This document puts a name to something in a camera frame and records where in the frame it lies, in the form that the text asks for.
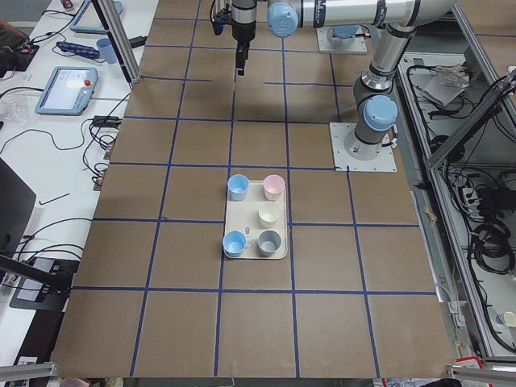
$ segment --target robotic arm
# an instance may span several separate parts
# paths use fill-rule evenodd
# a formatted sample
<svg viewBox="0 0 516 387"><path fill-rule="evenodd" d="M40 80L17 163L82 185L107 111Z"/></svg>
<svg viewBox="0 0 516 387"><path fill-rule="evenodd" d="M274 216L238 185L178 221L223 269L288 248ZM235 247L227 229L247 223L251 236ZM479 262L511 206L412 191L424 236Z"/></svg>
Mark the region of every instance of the robotic arm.
<svg viewBox="0 0 516 387"><path fill-rule="evenodd" d="M346 138L348 153L371 160L397 118L396 104L386 95L406 46L417 26L446 14L455 0L268 0L268 26L280 38L298 28L386 23L375 55L353 88L359 122ZM243 75L250 42L255 37L257 0L232 0L212 18L214 31L230 24L237 40L236 68Z"/></svg>

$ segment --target tablet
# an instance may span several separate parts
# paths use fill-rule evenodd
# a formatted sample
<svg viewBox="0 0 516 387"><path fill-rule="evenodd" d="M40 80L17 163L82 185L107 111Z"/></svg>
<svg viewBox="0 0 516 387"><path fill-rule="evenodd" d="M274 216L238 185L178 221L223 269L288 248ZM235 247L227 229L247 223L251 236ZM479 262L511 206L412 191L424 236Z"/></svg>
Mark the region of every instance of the tablet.
<svg viewBox="0 0 516 387"><path fill-rule="evenodd" d="M120 15L122 13L122 3L113 2L114 8ZM98 18L97 11L91 0L85 0L79 11L76 13L70 24L70 30L86 34L105 34L104 27Z"/></svg>
<svg viewBox="0 0 516 387"><path fill-rule="evenodd" d="M35 107L38 114L80 115L98 81L91 67L56 67Z"/></svg>

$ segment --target gray cup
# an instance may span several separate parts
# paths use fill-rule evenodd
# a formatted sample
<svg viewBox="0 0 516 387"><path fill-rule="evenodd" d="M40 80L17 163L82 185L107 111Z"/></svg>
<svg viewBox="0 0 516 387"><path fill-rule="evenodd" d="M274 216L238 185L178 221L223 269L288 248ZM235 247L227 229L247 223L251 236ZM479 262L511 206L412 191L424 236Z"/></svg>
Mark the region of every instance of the gray cup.
<svg viewBox="0 0 516 387"><path fill-rule="evenodd" d="M105 59L107 63L116 63L116 54L114 53L113 46L107 38L97 40L97 48L100 52L100 57Z"/></svg>
<svg viewBox="0 0 516 387"><path fill-rule="evenodd" d="M279 250L281 237L274 230L267 230L258 237L258 249L264 256L271 256Z"/></svg>

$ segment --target black monitor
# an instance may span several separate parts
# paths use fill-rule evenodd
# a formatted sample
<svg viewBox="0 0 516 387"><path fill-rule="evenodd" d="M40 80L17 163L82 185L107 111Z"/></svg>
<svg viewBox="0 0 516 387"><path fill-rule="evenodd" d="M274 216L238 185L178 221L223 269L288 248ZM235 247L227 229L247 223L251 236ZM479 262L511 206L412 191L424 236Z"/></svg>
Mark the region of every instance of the black monitor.
<svg viewBox="0 0 516 387"><path fill-rule="evenodd" d="M78 263L48 258L26 263L13 259L31 219L35 198L32 189L0 158L0 281L6 272L21 276L11 307L62 310ZM30 297L20 294L20 290Z"/></svg>
<svg viewBox="0 0 516 387"><path fill-rule="evenodd" d="M35 205L35 193L0 158L0 253L12 257Z"/></svg>

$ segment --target pink cup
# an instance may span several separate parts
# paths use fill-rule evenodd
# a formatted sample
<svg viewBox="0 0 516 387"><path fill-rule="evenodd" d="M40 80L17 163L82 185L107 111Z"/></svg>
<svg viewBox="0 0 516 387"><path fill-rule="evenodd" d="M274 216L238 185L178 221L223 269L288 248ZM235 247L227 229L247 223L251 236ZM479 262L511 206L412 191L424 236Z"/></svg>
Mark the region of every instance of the pink cup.
<svg viewBox="0 0 516 387"><path fill-rule="evenodd" d="M285 191L285 180L278 175L268 175L264 180L264 191L268 200L276 201Z"/></svg>

